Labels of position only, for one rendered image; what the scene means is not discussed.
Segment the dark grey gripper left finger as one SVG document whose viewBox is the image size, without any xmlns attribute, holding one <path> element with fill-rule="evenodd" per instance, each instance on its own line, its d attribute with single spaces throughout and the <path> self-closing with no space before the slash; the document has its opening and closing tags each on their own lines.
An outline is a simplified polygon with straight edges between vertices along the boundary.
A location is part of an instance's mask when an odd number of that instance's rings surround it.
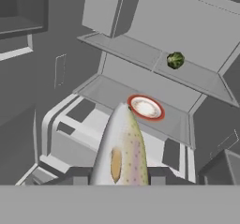
<svg viewBox="0 0 240 224">
<path fill-rule="evenodd" d="M 48 182 L 50 186 L 88 186 L 91 167 L 71 167 L 62 176 Z"/>
</svg>

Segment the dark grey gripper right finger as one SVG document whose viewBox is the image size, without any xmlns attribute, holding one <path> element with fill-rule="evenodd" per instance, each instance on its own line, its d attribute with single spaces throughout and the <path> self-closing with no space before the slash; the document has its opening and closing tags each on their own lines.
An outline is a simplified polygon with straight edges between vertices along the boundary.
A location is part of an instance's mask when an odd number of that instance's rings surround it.
<svg viewBox="0 0 240 224">
<path fill-rule="evenodd" d="M 191 186 L 188 180 L 177 177 L 169 167 L 149 167 L 148 179 L 150 186 Z"/>
</svg>

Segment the speckled silver fish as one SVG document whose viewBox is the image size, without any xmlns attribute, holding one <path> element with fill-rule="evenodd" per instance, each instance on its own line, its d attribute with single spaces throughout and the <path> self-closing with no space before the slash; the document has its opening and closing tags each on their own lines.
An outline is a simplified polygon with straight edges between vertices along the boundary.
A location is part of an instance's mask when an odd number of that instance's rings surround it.
<svg viewBox="0 0 240 224">
<path fill-rule="evenodd" d="M 148 186 L 143 135 L 127 103 L 112 112 L 91 173 L 92 186 Z"/>
</svg>

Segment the white fridge drawer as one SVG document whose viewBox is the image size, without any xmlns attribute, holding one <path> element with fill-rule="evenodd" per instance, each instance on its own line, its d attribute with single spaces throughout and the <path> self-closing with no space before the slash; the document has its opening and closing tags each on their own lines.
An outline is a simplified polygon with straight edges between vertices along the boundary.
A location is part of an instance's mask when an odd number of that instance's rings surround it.
<svg viewBox="0 0 240 224">
<path fill-rule="evenodd" d="M 42 121 L 40 160 L 65 173 L 71 167 L 91 167 L 111 109 L 71 94 L 45 115 Z M 158 138 L 141 130 L 146 147 L 147 166 L 169 167 L 177 177 L 196 182 L 194 152 L 173 141 Z"/>
</svg>

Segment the dark grey fridge door bin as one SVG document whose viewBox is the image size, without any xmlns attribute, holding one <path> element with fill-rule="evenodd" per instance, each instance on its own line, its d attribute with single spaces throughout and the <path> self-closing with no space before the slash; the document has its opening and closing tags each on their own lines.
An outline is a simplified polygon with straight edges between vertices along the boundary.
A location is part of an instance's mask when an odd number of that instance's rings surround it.
<svg viewBox="0 0 240 224">
<path fill-rule="evenodd" d="M 48 30 L 49 0 L 0 0 L 0 39 Z"/>
<path fill-rule="evenodd" d="M 240 186 L 240 155 L 225 149 L 199 171 L 201 185 Z"/>
</svg>

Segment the glass fridge shelf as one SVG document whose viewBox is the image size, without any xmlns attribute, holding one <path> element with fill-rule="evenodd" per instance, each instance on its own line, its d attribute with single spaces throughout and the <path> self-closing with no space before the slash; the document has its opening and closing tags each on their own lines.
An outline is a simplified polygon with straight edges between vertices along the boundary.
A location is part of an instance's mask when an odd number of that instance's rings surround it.
<svg viewBox="0 0 240 224">
<path fill-rule="evenodd" d="M 87 97 L 111 110 L 114 110 L 120 102 L 126 102 L 131 95 L 141 94 L 136 89 L 97 74 L 78 86 L 73 93 Z M 194 141 L 191 137 L 188 114 L 162 102 L 158 98 L 155 98 L 155 100 L 165 111 L 165 116 L 160 121 L 148 121 L 136 117 L 141 130 L 155 137 L 170 138 L 193 148 Z"/>
<path fill-rule="evenodd" d="M 200 67 L 188 60 L 185 60 L 180 68 L 173 69 L 168 66 L 167 52 L 127 35 L 110 38 L 96 32 L 77 37 L 77 39 L 209 97 L 240 107 L 224 78 L 215 71 Z"/>
</svg>

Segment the grey open fridge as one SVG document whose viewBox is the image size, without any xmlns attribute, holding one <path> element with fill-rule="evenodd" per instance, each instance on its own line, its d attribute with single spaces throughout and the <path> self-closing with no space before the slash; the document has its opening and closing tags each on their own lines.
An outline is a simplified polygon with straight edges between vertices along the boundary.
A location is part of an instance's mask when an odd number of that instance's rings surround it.
<svg viewBox="0 0 240 224">
<path fill-rule="evenodd" d="M 82 23 L 91 28 L 89 34 L 98 32 L 109 37 L 105 14 L 92 9 L 100 1 L 85 0 Z M 217 72 L 226 81 L 225 71 L 240 55 L 240 13 L 213 7 L 202 0 L 138 0 L 132 25 L 122 35 L 168 54 L 180 52 L 185 60 Z M 224 127 L 226 120 L 240 112 L 240 107 L 209 97 L 86 43 L 81 42 L 80 50 L 80 65 L 95 68 L 93 74 L 85 77 L 82 83 L 96 74 L 103 75 L 136 89 L 141 95 L 158 98 L 186 112 L 194 141 L 193 148 L 187 147 L 194 152 L 194 164 L 198 151 L 218 145 L 211 128 Z M 22 185 L 48 184 L 62 174 L 40 160 L 42 140 L 34 149 L 38 161 L 21 179 Z"/>
</svg>

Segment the white plate with red rim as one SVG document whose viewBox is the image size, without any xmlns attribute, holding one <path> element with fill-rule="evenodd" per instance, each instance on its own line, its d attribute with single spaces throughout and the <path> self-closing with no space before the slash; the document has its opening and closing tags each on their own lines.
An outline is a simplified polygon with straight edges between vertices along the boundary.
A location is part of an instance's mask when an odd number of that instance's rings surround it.
<svg viewBox="0 0 240 224">
<path fill-rule="evenodd" d="M 146 95 L 131 95 L 127 98 L 127 104 L 138 117 L 157 122 L 165 117 L 165 110 L 153 98 Z"/>
</svg>

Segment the green leafy vegetable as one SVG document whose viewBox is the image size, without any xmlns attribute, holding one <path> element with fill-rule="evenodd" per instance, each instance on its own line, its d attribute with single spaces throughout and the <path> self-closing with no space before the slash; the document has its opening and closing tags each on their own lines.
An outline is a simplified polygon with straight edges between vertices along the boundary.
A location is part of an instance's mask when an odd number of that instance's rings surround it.
<svg viewBox="0 0 240 224">
<path fill-rule="evenodd" d="M 167 64 L 173 69 L 180 68 L 185 62 L 185 56 L 180 52 L 173 52 L 167 56 Z"/>
</svg>

